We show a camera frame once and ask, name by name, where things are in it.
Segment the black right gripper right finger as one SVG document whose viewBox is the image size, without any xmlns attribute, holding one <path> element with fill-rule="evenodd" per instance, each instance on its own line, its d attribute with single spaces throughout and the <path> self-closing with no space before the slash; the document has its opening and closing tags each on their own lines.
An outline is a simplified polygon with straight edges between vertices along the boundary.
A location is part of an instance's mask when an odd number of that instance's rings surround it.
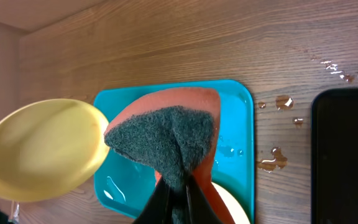
<svg viewBox="0 0 358 224">
<path fill-rule="evenodd" d="M 192 175 L 186 181 L 185 190 L 185 224 L 222 224 Z"/>
</svg>

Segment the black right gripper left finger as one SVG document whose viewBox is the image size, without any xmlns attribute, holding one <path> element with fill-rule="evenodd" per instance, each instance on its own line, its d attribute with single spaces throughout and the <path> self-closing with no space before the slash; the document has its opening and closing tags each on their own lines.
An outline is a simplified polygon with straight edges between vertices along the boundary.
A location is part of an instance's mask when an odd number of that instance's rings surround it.
<svg viewBox="0 0 358 224">
<path fill-rule="evenodd" d="M 161 178 L 141 214 L 133 224 L 170 223 L 170 187 Z"/>
</svg>

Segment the orange green sponge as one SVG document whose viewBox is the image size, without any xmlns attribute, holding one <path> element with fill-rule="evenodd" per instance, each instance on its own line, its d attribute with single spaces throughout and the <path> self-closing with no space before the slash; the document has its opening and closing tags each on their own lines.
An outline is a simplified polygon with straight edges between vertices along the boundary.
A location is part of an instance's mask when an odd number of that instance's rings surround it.
<svg viewBox="0 0 358 224">
<path fill-rule="evenodd" d="M 212 185 L 221 113 L 212 88 L 171 88 L 145 95 L 108 125 L 104 142 L 115 153 L 155 171 L 170 187 L 170 223 L 185 223 L 189 176 L 196 179 L 222 223 L 233 219 Z"/>
</svg>

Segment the yellow plate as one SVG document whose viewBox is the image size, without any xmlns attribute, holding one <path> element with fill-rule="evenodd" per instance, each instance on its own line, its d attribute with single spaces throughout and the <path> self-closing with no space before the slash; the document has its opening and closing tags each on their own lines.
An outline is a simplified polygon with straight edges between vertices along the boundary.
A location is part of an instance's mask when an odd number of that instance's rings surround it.
<svg viewBox="0 0 358 224">
<path fill-rule="evenodd" d="M 105 115 L 80 100 L 51 99 L 24 106 L 0 121 L 0 197 L 37 202 L 86 182 L 109 148 Z"/>
<path fill-rule="evenodd" d="M 219 196 L 222 198 L 225 203 L 229 213 L 231 214 L 232 219 L 235 224 L 250 224 L 249 218 L 245 213 L 244 209 L 240 203 L 234 198 L 234 196 L 229 193 L 225 188 L 221 187 L 219 184 L 212 182 L 212 185 L 217 190 Z"/>
</svg>

